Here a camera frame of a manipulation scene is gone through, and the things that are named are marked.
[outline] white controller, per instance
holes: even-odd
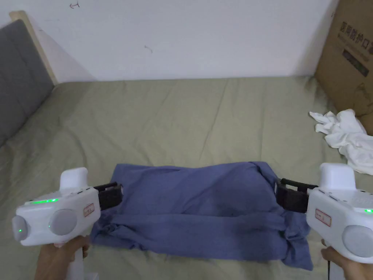
[[[101,215],[98,191],[87,185],[86,168],[61,174],[59,191],[26,202],[16,210],[13,233],[22,245],[66,243],[81,235]],[[84,274],[83,252],[75,252],[66,280],[98,280],[97,273]]]
[[[373,194],[356,189],[354,171],[347,165],[324,163],[320,169],[320,187],[308,199],[307,223],[342,256],[373,263]],[[344,279],[334,263],[330,279]]]

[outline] finger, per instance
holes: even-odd
[[[90,247],[89,244],[84,245],[84,246],[83,246],[83,252],[88,251],[89,247]]]
[[[334,262],[336,265],[340,267],[343,267],[347,260],[344,256],[342,256],[332,247],[321,249],[321,254],[325,260]]]
[[[68,254],[74,254],[78,249],[83,248],[84,246],[89,244],[89,236],[83,237],[81,235],[71,239],[62,248]]]

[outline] white cloth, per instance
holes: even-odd
[[[316,132],[326,134],[325,141],[332,148],[338,148],[347,163],[360,173],[373,175],[373,137],[367,135],[362,124],[355,118],[352,109],[334,115],[310,112],[311,117],[321,124],[316,125]]]

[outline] label sticker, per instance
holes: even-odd
[[[83,209],[83,214],[85,217],[87,217],[89,214],[91,214],[94,211],[94,204],[89,204],[86,208]]]
[[[316,209],[315,211],[315,217],[319,221],[326,224],[328,227],[332,226],[332,218],[329,215],[326,215],[324,212],[320,211],[319,209]]]

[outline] wall mark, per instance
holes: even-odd
[[[73,4],[70,4],[70,8],[72,8],[72,9],[74,9],[74,7],[75,7],[75,6],[78,6],[78,7],[80,8],[80,6],[79,6],[79,2],[78,2],[78,1],[76,2],[76,4],[75,4],[75,5],[73,5]]]
[[[144,45],[144,48],[150,50],[150,53],[153,53],[153,50],[151,48],[149,48],[147,45]]]

